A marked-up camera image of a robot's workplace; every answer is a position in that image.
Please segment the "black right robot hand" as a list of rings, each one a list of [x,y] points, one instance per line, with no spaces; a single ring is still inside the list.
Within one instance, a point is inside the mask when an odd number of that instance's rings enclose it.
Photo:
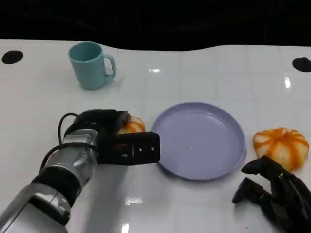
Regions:
[[[244,178],[232,198],[234,204],[247,200],[259,205],[263,215],[284,232],[311,231],[311,191],[300,178],[267,156],[248,162],[242,172],[269,180],[271,193]]]

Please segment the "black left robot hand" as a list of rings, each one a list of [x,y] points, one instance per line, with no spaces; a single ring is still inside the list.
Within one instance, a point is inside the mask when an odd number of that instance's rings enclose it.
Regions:
[[[93,109],[82,112],[67,129],[67,133],[76,130],[95,130],[96,145],[113,138],[131,119],[128,111]]]

